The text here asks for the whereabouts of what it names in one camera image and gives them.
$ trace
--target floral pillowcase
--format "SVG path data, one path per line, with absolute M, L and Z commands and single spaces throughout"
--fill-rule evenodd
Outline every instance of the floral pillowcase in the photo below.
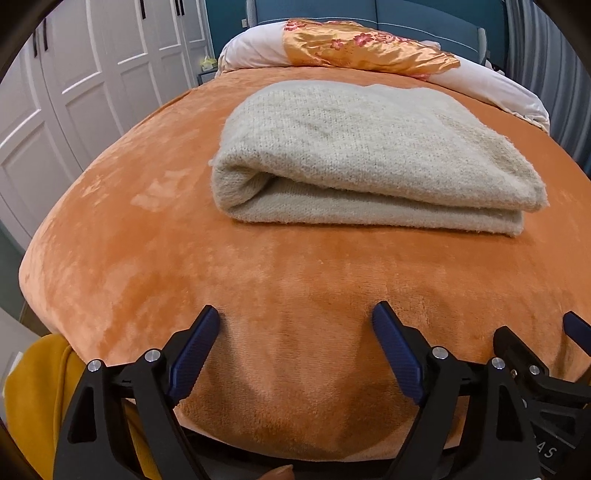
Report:
M 433 73 L 460 66 L 454 55 L 435 46 L 351 21 L 291 19 L 283 31 L 283 46 L 298 67 L 344 67 L 426 80 Z

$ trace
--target curtain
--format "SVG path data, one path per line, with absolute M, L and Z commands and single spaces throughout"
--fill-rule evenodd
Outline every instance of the curtain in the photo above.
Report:
M 505 0 L 507 76 L 534 92 L 550 135 L 591 174 L 591 78 L 559 28 L 532 0 Z

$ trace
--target finger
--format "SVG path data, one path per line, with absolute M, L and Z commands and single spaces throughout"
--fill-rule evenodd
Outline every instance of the finger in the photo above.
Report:
M 285 465 L 265 473 L 259 480 L 295 480 L 294 466 Z

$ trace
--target white towel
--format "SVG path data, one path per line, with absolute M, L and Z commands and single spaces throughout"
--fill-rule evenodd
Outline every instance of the white towel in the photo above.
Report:
M 533 166 L 428 88 L 292 80 L 247 98 L 211 161 L 215 202 L 245 222 L 518 235 L 547 205 Z

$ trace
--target blue upholstered headboard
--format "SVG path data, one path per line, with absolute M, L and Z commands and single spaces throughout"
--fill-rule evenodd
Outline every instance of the blue upholstered headboard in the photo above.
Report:
M 434 40 L 468 60 L 486 56 L 484 29 L 434 8 L 406 0 L 246 0 L 250 26 L 301 17 L 354 20 L 369 28 L 415 40 Z
M 258 25 L 303 17 L 353 20 L 365 27 L 378 28 L 375 0 L 252 0 L 252 3 Z

